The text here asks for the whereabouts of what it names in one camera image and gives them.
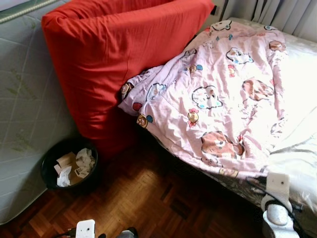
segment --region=black trash can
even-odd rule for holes
[[[90,149],[92,156],[95,158],[95,166],[92,168],[90,173],[79,183],[68,187],[60,187],[57,185],[58,174],[54,168],[58,164],[56,161],[63,155],[73,152],[75,155],[84,149]],[[55,146],[53,146],[44,156],[41,166],[41,176],[48,189],[73,189],[81,190],[83,192],[89,192],[96,188],[100,182],[100,168],[98,166],[98,153],[94,145],[86,138],[69,138],[65,139]]]

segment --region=pink comforter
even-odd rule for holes
[[[284,37],[229,20],[198,37],[195,49],[128,80],[119,107],[192,166],[263,175],[287,119]]]

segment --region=crumpled paper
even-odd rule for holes
[[[80,168],[78,176],[86,177],[95,165],[95,158],[91,155],[91,150],[84,148],[76,155],[76,164]]]
[[[58,186],[60,186],[60,187],[70,186],[70,181],[68,178],[70,171],[71,171],[71,166],[68,166],[60,172],[60,174],[57,178],[57,185]]]

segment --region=parquet floor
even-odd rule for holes
[[[52,238],[86,219],[96,237],[135,226],[140,238],[263,238],[258,208],[175,160],[144,142],[107,166],[94,192],[46,191],[0,238]]]

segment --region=red pillow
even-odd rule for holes
[[[182,52],[210,0],[73,0],[42,19],[68,108],[101,157],[132,145],[135,119],[116,106],[120,87]]]

